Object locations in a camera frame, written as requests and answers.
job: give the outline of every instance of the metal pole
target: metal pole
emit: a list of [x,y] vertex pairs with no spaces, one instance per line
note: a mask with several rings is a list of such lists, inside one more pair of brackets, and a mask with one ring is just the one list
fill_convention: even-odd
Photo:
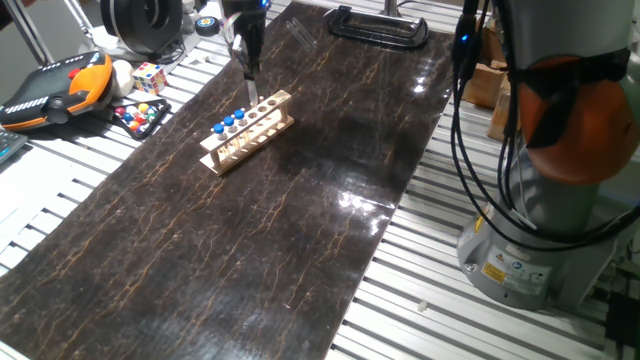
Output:
[[67,8],[71,12],[71,15],[76,19],[78,25],[80,26],[80,30],[83,33],[87,34],[93,30],[93,26],[91,26],[91,22],[85,15],[84,11],[82,11],[82,7],[78,4],[77,0],[64,0]]
[[33,25],[31,18],[27,14],[27,10],[24,8],[24,5],[22,5],[22,0],[2,0],[2,2],[5,4],[13,22],[15,22],[18,31],[20,31],[22,38],[27,43],[29,50],[31,50],[38,64],[40,66],[53,64],[55,62],[53,56],[51,56],[38,30]]
[[384,0],[384,10],[380,12],[382,15],[390,17],[398,17],[398,1],[397,0]]

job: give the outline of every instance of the colored ball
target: colored ball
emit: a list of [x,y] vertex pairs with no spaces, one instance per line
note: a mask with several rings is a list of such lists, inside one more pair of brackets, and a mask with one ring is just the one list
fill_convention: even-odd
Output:
[[224,126],[222,126],[222,124],[215,124],[213,125],[213,131],[216,134],[222,134],[224,132]]
[[149,110],[149,105],[142,103],[138,105],[138,110],[140,110],[140,112],[144,114],[147,112],[147,110]]
[[136,133],[142,134],[143,132],[145,132],[145,130],[147,130],[148,127],[149,127],[149,124],[140,125],[138,130],[136,130]]
[[135,114],[137,114],[137,113],[138,113],[138,108],[137,108],[137,107],[135,107],[135,106],[133,106],[133,105],[131,105],[131,106],[127,106],[127,112],[128,112],[129,114],[135,115]]
[[156,119],[156,114],[147,114],[147,122],[151,123]]

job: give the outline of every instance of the wooden block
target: wooden block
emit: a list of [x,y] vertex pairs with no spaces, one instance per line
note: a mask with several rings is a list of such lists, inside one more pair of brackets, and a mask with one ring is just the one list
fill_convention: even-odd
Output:
[[[511,100],[511,85],[507,78],[504,79],[500,87],[498,101],[496,102],[487,136],[498,141],[504,140],[504,128],[509,120],[509,101]],[[518,116],[518,128],[520,127],[520,116]]]
[[495,68],[477,64],[473,78],[464,89],[462,100],[490,109],[495,108],[500,86],[506,77],[504,72],[496,70],[502,67],[501,64],[503,63],[494,62]]
[[482,29],[482,50],[480,51],[480,62],[491,64],[492,61],[505,62],[502,47],[498,40],[495,29],[485,27]]

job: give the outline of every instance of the black device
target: black device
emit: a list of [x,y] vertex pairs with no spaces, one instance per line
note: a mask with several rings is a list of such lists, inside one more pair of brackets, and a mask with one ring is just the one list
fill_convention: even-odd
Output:
[[213,16],[203,16],[196,20],[196,32],[200,36],[213,36],[220,32],[220,20]]
[[100,0],[102,22],[133,52],[158,55],[182,27],[180,0]]
[[[355,14],[364,20],[374,20],[378,23],[384,23],[384,25],[387,26],[378,26],[378,28],[375,28],[373,26],[351,24],[350,20]],[[357,13],[352,11],[351,7],[344,5],[340,5],[337,10],[333,11],[329,18],[328,25],[329,32],[336,36],[398,48],[418,47],[426,43],[429,36],[429,26],[423,18],[420,18],[420,20],[415,23],[402,18],[389,18],[374,14]],[[406,34],[402,34],[400,31],[391,32],[388,30],[389,27],[399,28],[400,25],[408,25],[411,30]]]
[[0,109],[0,125],[25,131],[62,124],[69,115],[104,108],[112,97],[113,68],[109,55],[79,54],[42,67],[27,76]]
[[27,137],[24,135],[0,130],[0,164],[18,151],[26,142]]

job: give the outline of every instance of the test tube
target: test tube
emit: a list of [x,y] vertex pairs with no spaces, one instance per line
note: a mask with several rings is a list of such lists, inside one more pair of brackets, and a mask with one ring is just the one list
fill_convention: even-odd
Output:
[[[239,126],[247,126],[247,118],[245,118],[244,116],[244,110],[240,109],[240,110],[236,110],[233,113],[233,117],[238,120],[238,125]],[[243,129],[242,134],[240,135],[242,137],[242,140],[244,141],[245,144],[248,144],[251,142],[251,138],[249,137],[249,130],[248,129]]]
[[289,31],[291,31],[291,34],[293,34],[293,36],[298,40],[298,42],[300,43],[300,45],[302,45],[302,48],[306,51],[306,52],[310,52],[311,51],[311,44],[309,44],[307,42],[307,39],[305,39],[302,34],[298,31],[298,29],[291,23],[291,21],[287,21],[287,29],[289,29]]
[[291,19],[291,21],[293,21],[293,25],[296,27],[296,29],[298,29],[298,31],[300,31],[300,34],[302,35],[302,37],[304,37],[307,40],[307,42],[311,44],[311,46],[318,47],[318,42],[316,41],[316,39],[314,39],[313,36],[309,34],[307,29],[305,29],[305,27],[302,26],[302,24],[300,23],[300,21],[298,21],[298,19],[293,18]]
[[246,82],[251,106],[258,106],[258,90],[256,90],[256,83],[253,80],[247,80]]
[[[231,134],[234,134],[238,131],[238,127],[235,126],[234,123],[235,121],[231,116],[227,116],[226,118],[224,118],[224,125],[227,127],[227,131]],[[231,140],[231,143],[236,150],[240,148],[240,142],[238,142],[237,138]]]
[[[222,124],[213,125],[213,132],[218,134],[218,140],[227,140],[227,134],[224,133],[224,126],[222,126]],[[225,156],[229,155],[229,149],[227,148],[227,145],[224,145],[220,149],[218,149],[218,152],[222,153]]]
[[236,110],[233,113],[233,117],[235,117],[236,120],[238,120],[238,125],[247,126],[247,119],[244,118],[244,110]]

